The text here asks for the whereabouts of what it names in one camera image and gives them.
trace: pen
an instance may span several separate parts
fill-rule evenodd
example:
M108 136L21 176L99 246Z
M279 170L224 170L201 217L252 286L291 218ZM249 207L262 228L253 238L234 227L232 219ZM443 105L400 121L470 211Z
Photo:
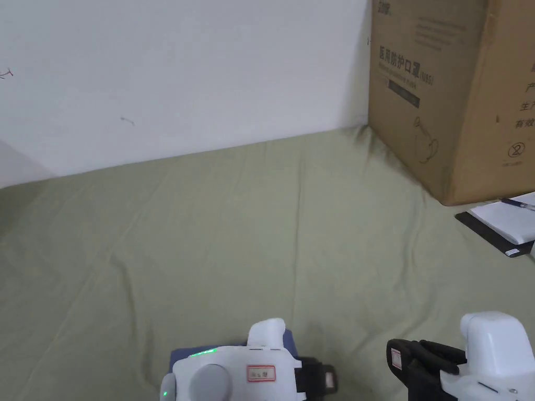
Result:
M535 206L529 205L529 204L524 203L524 202L519 202L517 200L512 200L512 199L509 199L509 198L501 198L500 201L503 202L503 203L507 203L508 205L520 207L522 209L528 209L528 210L531 210L531 211L535 212Z

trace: green led light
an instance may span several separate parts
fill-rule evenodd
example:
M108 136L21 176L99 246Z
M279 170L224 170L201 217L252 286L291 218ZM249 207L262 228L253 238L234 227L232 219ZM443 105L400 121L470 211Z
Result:
M203 351L203 352L195 353L195 354L193 354L193 355L190 355L189 357L190 357L190 358L191 358L191 357L196 357L196 356L198 356L198 355L204 355L204 354L206 354L206 353L213 353L213 352L216 352L216 351L217 351L216 348L212 348L211 350L208 350L208 351Z

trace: white sticker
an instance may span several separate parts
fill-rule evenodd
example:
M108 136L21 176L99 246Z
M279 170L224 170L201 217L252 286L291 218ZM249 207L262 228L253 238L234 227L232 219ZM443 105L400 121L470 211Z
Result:
M247 365L248 382L274 382L277 374L273 365Z
M332 374L332 372L325 373L325 386L328 389L334 388L334 375Z
M392 366L395 366L396 368L398 368L399 370L402 370L402 366L401 366L401 352L399 352L398 350L394 350L393 348L391 349L391 354L392 354Z
M516 253L519 253L519 252L520 252L520 251L519 251L518 249L514 248L514 249L510 249L510 250L508 250L505 254L506 254L507 256L511 257L512 255L514 255L514 254L516 254Z

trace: green cloth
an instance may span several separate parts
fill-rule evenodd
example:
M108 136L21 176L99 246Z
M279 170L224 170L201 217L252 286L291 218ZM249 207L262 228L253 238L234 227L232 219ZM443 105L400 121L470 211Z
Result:
M286 320L339 400L406 400L390 338L462 347L467 312L535 335L535 263L462 226L371 130L0 190L0 397L156 399L171 350Z

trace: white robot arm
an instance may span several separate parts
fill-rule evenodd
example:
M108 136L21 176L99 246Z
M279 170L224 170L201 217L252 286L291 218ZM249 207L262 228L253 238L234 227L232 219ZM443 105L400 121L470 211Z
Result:
M409 401L528 401L535 358L522 324L500 312L465 315L465 351L428 341L390 340L387 360Z
M174 363L160 401L320 401L338 389L336 372L284 348L283 319L254 324L245 346L220 346Z

